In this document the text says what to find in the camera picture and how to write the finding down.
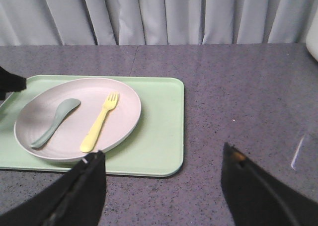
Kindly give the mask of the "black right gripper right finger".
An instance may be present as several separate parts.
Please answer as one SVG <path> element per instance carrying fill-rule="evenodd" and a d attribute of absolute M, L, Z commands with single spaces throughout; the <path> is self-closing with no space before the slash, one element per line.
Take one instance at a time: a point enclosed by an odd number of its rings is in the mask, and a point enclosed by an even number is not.
<path fill-rule="evenodd" d="M 221 187 L 237 226 L 316 226 L 318 204 L 224 144 Z"/>

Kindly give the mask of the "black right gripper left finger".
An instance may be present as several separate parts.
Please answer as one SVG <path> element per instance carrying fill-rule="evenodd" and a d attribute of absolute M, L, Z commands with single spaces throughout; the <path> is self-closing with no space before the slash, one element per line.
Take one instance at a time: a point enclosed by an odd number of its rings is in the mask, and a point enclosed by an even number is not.
<path fill-rule="evenodd" d="M 1 215 L 2 226 L 96 226 L 106 196 L 105 155 L 82 158 L 33 198 Z"/>

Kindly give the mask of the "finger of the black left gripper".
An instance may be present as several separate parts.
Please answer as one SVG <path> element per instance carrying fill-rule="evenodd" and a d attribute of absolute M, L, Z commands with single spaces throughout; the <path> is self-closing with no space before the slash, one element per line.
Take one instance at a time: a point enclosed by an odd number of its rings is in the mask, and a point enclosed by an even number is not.
<path fill-rule="evenodd" d="M 7 92 L 19 92 L 27 88 L 26 78 L 0 68 L 0 99 L 5 100 Z"/>

